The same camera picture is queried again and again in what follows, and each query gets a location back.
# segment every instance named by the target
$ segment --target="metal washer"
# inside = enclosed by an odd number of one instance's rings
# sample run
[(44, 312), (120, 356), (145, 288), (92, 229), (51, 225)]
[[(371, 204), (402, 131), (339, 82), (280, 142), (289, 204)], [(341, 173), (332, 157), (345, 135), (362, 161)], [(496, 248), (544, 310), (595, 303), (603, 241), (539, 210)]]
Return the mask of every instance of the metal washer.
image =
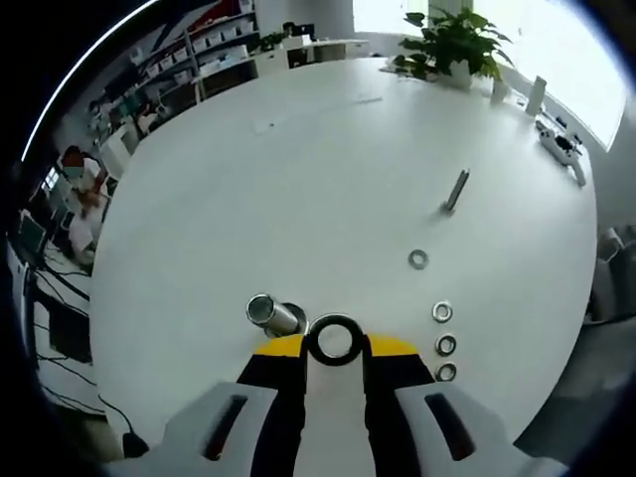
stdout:
[[(451, 372), (451, 375), (448, 378), (445, 378), (443, 376), (444, 371), (446, 370), (450, 370)], [(440, 382), (453, 381), (456, 376), (457, 376), (457, 366), (450, 361), (439, 365), (439, 367), (435, 370), (436, 381), (440, 381)]]
[(408, 254), (408, 264), (416, 270), (424, 270), (428, 265), (428, 255), (424, 250), (416, 248)]
[[(446, 315), (442, 315), (440, 310), (445, 309)], [(446, 323), (453, 317), (453, 307), (447, 301), (439, 301), (433, 305), (432, 309), (433, 319), (438, 323)]]
[[(445, 349), (444, 344), (449, 343), (450, 348)], [(457, 339), (451, 333), (446, 333), (445, 335), (441, 335), (437, 340), (435, 340), (435, 351), (439, 356), (450, 356), (457, 349)]]

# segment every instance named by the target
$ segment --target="metal rod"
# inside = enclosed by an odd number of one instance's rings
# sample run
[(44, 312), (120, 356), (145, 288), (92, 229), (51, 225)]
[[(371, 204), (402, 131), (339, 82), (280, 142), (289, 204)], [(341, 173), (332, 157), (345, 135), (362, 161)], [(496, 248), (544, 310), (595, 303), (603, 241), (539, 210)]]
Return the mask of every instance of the metal rod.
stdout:
[(276, 335), (298, 333), (298, 319), (273, 296), (264, 293), (254, 295), (247, 302), (247, 319), (259, 328)]
[(450, 193), (450, 197), (444, 203), (444, 208), (448, 212), (453, 212), (453, 210), (455, 209), (457, 200), (459, 199), (461, 192), (464, 190), (464, 186), (466, 185), (466, 182), (468, 181), (469, 176), (470, 176), (470, 170), (468, 169), (462, 170), (461, 173), (459, 174), (459, 177), (457, 178), (457, 182), (455, 183), (455, 187), (453, 187), (453, 190)]

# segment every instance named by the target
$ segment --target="desk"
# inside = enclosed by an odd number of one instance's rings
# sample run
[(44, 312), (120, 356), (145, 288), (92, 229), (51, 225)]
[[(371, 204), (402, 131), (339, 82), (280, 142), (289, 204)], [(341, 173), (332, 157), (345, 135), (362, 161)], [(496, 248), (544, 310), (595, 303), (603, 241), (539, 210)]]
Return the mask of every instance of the desk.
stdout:
[[(258, 292), (312, 319), (347, 313), (413, 343), (431, 370), (446, 361), (435, 339), (453, 333), (455, 384), (511, 439), (553, 390), (594, 268), (587, 156), (580, 189), (519, 108), (382, 73), (385, 61), (242, 84), (135, 151), (97, 251), (91, 346), (101, 395), (151, 445), (265, 341), (244, 315)], [(423, 271), (408, 266), (415, 248), (430, 257)], [(454, 307), (443, 325), (431, 318), (440, 300)]]
[[(47, 245), (47, 248), (45, 250), (45, 260), (47, 261), (48, 266), (50, 266), (57, 272), (81, 273), (81, 270), (74, 263), (71, 263), (68, 259), (66, 259), (64, 255), (50, 243)], [(58, 281), (52, 274), (48, 273), (47, 271), (40, 270), (39, 273), (44, 276), (46, 280), (48, 280), (47, 283), (47, 281), (44, 280), (41, 276), (37, 276), (38, 287), (42, 291), (55, 298), (56, 300), (61, 301), (60, 296), (58, 295), (59, 293), (60, 295), (62, 295), (64, 301), (66, 301), (71, 306), (77, 308), (80, 311), (86, 313), (88, 312), (88, 303), (83, 298), (70, 291), (66, 286), (64, 286), (60, 281)], [(84, 276), (82, 274), (72, 274), (65, 275), (65, 279), (84, 293), (90, 292), (90, 277)], [(58, 353), (51, 347), (48, 331), (49, 313), (41, 303), (35, 303), (34, 305), (34, 323), (36, 325), (35, 344), (37, 353), (46, 358), (62, 358), (63, 355)], [(73, 359), (59, 361), (58, 363), (66, 366), (76, 373), (79, 373), (89, 381), (95, 381), (93, 366), (91, 364), (80, 363), (79, 361)], [(39, 362), (39, 365), (40, 368), (38, 370), (38, 378), (40, 379), (40, 382), (43, 386), (58, 395), (62, 395), (66, 398), (75, 400), (73, 401), (54, 397), (53, 395), (51, 395), (51, 393), (45, 391), (45, 394), (51, 399), (52, 402), (64, 407), (75, 407), (89, 414), (103, 415), (103, 404), (97, 397), (97, 388), (95, 386), (90, 385), (86, 381), (82, 380), (80, 377), (74, 375), (72, 372), (65, 370), (64, 368), (50, 361), (41, 360)], [(82, 406), (78, 404), (77, 401), (87, 404), (88, 406), (97, 410)]]
[[(333, 60), (344, 60), (346, 58), (347, 46), (362, 46), (369, 43), (367, 40), (319, 40), (317, 42), (311, 42), (308, 38), (297, 38), (297, 40), (299, 41), (297, 45), (285, 47), (281, 50), (284, 50), (285, 52), (292, 52), (295, 50), (310, 50), (312, 52), (324, 50), (323, 54), (318, 54), (319, 63)], [(206, 78), (237, 67), (238, 65), (244, 65), (247, 63), (252, 65), (253, 77), (258, 78), (257, 68), (254, 66), (254, 63), (256, 62), (256, 59), (258, 57), (268, 54), (271, 54), (271, 52), (261, 53), (259, 55), (254, 55), (240, 60), (232, 60), (230, 62), (222, 64), (221, 67), (217, 70), (210, 71), (204, 74), (199, 73), (199, 75), (193, 78), (191, 81), (191, 84), (195, 88), (195, 97), (197, 104), (199, 104), (203, 99), (206, 98), (206, 91), (203, 83)]]

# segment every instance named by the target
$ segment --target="window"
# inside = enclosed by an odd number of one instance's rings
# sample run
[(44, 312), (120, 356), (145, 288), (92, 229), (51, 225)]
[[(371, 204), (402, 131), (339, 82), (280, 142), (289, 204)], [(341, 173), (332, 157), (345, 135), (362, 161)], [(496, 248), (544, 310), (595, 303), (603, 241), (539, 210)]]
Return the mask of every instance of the window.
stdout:
[(42, 183), (42, 189), (46, 192), (51, 192), (55, 185), (58, 183), (58, 179), (60, 179), (60, 174), (55, 168), (51, 168), (47, 177), (44, 178), (44, 182)]
[(406, 12), (428, 15), (428, 0), (353, 0), (356, 32), (420, 35), (404, 21)]
[(566, 0), (474, 0), (475, 12), (513, 40), (506, 47), (527, 80), (548, 93), (609, 148), (625, 108), (622, 70), (601, 33)]

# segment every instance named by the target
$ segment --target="person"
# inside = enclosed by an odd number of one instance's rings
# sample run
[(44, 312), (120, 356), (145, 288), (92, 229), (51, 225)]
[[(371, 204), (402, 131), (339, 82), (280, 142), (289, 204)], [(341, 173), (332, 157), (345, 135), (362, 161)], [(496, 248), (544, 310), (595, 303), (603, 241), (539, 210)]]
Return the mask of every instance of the person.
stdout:
[(141, 111), (137, 116), (137, 125), (139, 126), (139, 129), (141, 129), (141, 132), (145, 135), (148, 135), (160, 125), (160, 122), (161, 118), (159, 117), (159, 114), (152, 107), (152, 104), (147, 102), (141, 108)]
[(80, 210), (69, 224), (69, 240), (76, 260), (84, 266), (92, 266), (97, 241), (101, 234), (103, 215), (108, 204), (106, 172), (97, 161), (70, 146), (62, 158), (65, 177), (78, 197)]
[(294, 22), (285, 22), (282, 24), (282, 33), (285, 35), (285, 38), (292, 36), (294, 28), (296, 28)]

